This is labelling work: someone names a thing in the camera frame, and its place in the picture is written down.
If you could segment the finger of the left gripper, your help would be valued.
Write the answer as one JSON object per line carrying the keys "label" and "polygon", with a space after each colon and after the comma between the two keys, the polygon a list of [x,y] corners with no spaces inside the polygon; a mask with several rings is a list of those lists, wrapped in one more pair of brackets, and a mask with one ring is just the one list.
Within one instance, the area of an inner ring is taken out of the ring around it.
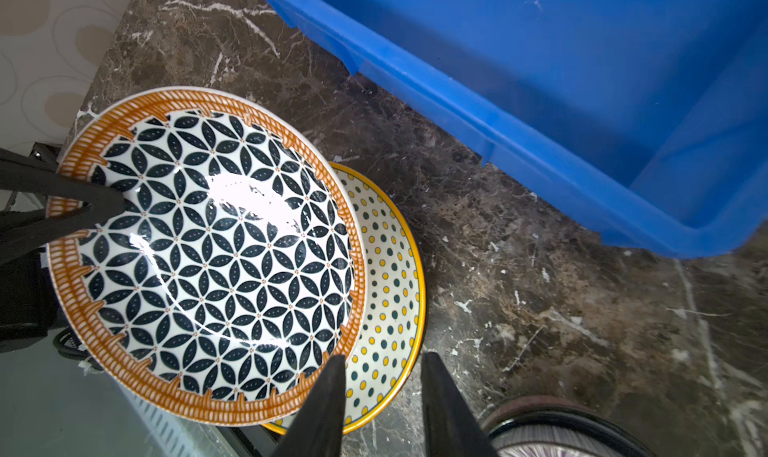
{"label": "finger of the left gripper", "polygon": [[74,232],[101,224],[114,216],[113,210],[84,207],[57,216],[45,216],[43,209],[1,212],[1,264]]}
{"label": "finger of the left gripper", "polygon": [[75,209],[57,217],[40,213],[10,213],[1,216],[1,228],[32,229],[45,224],[53,229],[84,229],[102,224],[124,211],[123,194],[113,188],[58,174],[50,165],[1,150],[1,189],[38,193],[75,201]]}

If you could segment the dotted yellow rim plate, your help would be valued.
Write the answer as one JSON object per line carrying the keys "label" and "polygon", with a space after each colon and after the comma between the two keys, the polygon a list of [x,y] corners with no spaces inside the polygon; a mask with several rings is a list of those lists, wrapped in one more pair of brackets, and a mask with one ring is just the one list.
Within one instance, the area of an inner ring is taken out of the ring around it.
{"label": "dotted yellow rim plate", "polygon": [[227,269],[201,265],[213,285],[196,287],[185,272],[165,271],[165,311],[146,276],[118,272],[107,258],[115,238],[85,241],[86,262],[98,266],[88,284],[105,300],[101,318],[129,330],[129,349],[152,351],[154,369],[186,390],[268,402],[278,432],[326,359],[345,351],[344,428],[360,428],[403,386],[422,341],[415,239],[385,193],[350,169],[273,158],[252,170],[250,184],[278,217],[211,220],[209,245],[232,240]]}

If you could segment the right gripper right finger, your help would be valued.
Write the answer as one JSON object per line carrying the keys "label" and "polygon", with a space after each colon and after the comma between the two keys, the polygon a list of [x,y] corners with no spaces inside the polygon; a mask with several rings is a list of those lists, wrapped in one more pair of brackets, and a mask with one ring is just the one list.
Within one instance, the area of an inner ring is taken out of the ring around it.
{"label": "right gripper right finger", "polygon": [[421,357],[426,456],[497,456],[440,356]]}

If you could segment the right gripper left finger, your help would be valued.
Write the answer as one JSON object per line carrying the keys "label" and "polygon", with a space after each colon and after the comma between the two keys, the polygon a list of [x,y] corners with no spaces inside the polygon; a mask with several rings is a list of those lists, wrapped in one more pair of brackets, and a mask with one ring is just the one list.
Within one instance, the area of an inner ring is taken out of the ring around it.
{"label": "right gripper left finger", "polygon": [[340,455],[346,405],[345,377],[345,357],[331,357],[288,432],[272,453],[273,457]]}

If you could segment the flower pattern orange rim plate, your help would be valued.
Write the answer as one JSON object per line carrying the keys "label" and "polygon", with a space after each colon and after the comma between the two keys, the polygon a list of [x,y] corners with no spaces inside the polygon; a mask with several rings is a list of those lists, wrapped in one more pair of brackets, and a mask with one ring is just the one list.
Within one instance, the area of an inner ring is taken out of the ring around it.
{"label": "flower pattern orange rim plate", "polygon": [[351,354],[360,225],[329,163],[272,112],[208,88],[141,92],[94,117],[59,173],[123,206],[47,255],[77,336],[137,396],[199,422],[263,424]]}

